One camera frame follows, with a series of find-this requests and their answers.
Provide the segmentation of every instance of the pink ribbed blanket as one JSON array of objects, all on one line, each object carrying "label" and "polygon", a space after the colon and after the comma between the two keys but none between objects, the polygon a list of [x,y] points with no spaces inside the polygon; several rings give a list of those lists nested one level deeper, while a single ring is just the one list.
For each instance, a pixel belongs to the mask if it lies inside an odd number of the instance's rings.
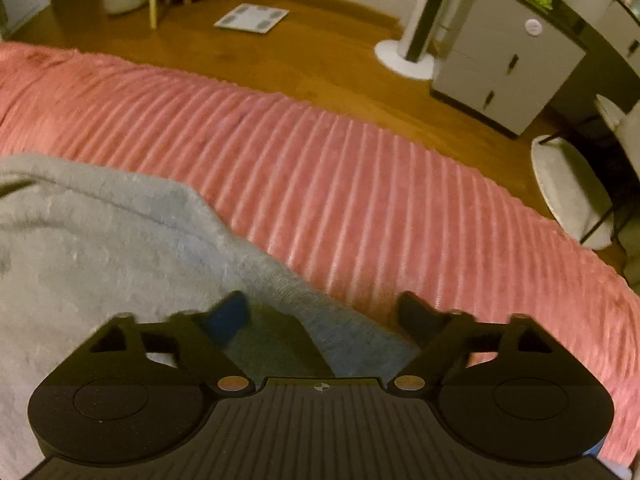
[{"label": "pink ribbed blanket", "polygon": [[0,154],[16,152],[187,183],[236,234],[392,328],[404,290],[484,321],[529,314],[613,396],[603,455],[640,448],[640,298],[476,170],[281,94],[5,43]]}]

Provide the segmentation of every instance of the gray blanket fold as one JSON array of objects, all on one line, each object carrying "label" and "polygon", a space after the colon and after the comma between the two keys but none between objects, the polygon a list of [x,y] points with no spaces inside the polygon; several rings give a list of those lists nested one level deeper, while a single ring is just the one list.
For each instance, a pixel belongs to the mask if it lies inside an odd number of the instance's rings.
[{"label": "gray blanket fold", "polygon": [[119,312],[153,322],[206,310],[232,290],[250,298],[253,322],[225,352],[255,380],[321,374],[304,338],[336,376],[386,381],[418,353],[236,237],[187,186],[39,155],[0,160],[0,478],[41,460],[29,396],[95,328]]}]

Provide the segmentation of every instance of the white tower fan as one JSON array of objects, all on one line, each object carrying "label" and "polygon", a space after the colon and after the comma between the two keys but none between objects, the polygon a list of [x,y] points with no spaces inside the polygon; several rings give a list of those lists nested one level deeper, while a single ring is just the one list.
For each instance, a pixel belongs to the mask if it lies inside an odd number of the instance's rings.
[{"label": "white tower fan", "polygon": [[410,79],[433,78],[434,59],[426,53],[444,0],[418,0],[400,41],[383,40],[375,53],[387,68]]}]

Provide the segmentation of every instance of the round pad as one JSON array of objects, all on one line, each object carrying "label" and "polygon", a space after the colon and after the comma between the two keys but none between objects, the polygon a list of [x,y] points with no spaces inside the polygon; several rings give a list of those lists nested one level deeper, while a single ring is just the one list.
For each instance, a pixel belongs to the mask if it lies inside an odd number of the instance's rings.
[{"label": "round pad", "polygon": [[126,368],[97,366],[85,377],[60,368],[36,388],[28,413],[45,454],[128,463],[161,454],[197,427],[205,401],[193,378],[148,360]]},{"label": "round pad", "polygon": [[437,400],[446,426],[479,452],[508,462],[564,462],[597,448],[613,420],[606,389],[579,364],[526,355],[498,357],[449,380]]},{"label": "round pad", "polygon": [[76,409],[95,420],[116,420],[144,408],[149,395],[146,386],[124,378],[99,379],[78,390]]},{"label": "round pad", "polygon": [[545,420],[560,415],[569,402],[560,386],[533,378],[504,381],[494,390],[494,399],[505,413],[525,420]]}]

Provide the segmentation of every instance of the ribbed black surface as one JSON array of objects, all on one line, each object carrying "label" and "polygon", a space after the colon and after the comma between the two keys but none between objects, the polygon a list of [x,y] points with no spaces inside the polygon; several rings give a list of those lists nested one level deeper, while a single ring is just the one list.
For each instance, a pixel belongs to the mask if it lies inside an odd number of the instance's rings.
[{"label": "ribbed black surface", "polygon": [[190,441],[151,462],[105,469],[52,459],[33,480],[612,480],[597,460],[527,468],[493,462],[453,440],[418,399],[375,380],[270,379],[218,403]]}]

